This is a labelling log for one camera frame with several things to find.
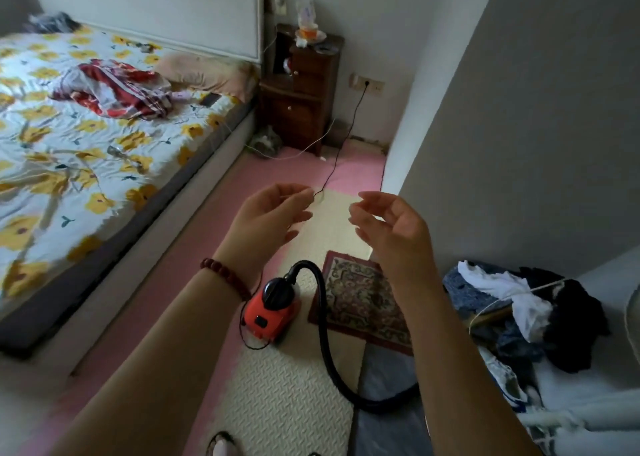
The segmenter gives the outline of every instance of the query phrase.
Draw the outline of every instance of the hand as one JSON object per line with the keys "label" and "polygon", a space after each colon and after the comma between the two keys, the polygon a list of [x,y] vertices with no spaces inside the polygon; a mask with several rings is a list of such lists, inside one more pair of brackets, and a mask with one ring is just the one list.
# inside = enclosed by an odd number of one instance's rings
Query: hand
{"label": "hand", "polygon": [[349,221],[376,254],[398,304],[415,293],[439,290],[440,275],[426,222],[395,194],[363,191],[359,196],[362,201],[349,207]]}
{"label": "hand", "polygon": [[255,193],[238,210],[213,258],[252,289],[273,254],[298,235],[291,226],[313,216],[305,211],[313,201],[313,190],[302,184],[274,184]]}

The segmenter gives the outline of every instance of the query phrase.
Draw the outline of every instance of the mattress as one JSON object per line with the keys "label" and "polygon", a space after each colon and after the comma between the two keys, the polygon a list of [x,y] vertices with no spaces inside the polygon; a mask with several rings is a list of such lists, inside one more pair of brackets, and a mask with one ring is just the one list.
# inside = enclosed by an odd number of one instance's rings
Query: mattress
{"label": "mattress", "polygon": [[[28,357],[244,119],[251,104],[189,91],[169,117],[115,120],[47,97],[49,83],[92,57],[150,69],[121,36],[0,39],[0,349]],[[116,144],[127,158],[109,155]],[[140,161],[139,169],[131,160]]]}

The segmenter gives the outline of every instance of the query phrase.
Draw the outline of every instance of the wall socket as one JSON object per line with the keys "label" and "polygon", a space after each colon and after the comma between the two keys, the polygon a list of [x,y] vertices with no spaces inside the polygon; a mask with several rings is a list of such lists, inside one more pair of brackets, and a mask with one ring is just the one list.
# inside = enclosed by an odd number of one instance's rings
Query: wall socket
{"label": "wall socket", "polygon": [[287,15],[286,0],[264,0],[264,13],[274,14],[276,16]]}
{"label": "wall socket", "polygon": [[352,73],[349,77],[349,87],[354,90],[363,91],[365,82],[369,82],[367,87],[367,93],[374,93],[375,95],[381,95],[382,90],[385,88],[385,83],[378,80],[373,80],[367,77],[363,77],[357,73]]}

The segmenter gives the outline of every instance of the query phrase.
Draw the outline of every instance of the pillow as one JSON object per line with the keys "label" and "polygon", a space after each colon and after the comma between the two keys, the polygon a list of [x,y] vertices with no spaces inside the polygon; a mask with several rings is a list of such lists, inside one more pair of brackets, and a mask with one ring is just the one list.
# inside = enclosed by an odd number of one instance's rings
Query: pillow
{"label": "pillow", "polygon": [[233,58],[171,53],[160,58],[155,70],[170,82],[235,96],[245,103],[250,98],[252,68],[251,63]]}

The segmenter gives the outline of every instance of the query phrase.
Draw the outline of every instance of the headboard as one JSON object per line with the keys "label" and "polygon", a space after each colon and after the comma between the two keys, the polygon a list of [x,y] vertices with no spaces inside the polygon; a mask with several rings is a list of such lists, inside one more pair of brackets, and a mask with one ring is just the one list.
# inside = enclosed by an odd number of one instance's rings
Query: headboard
{"label": "headboard", "polygon": [[260,63],[262,0],[39,0],[106,31]]}

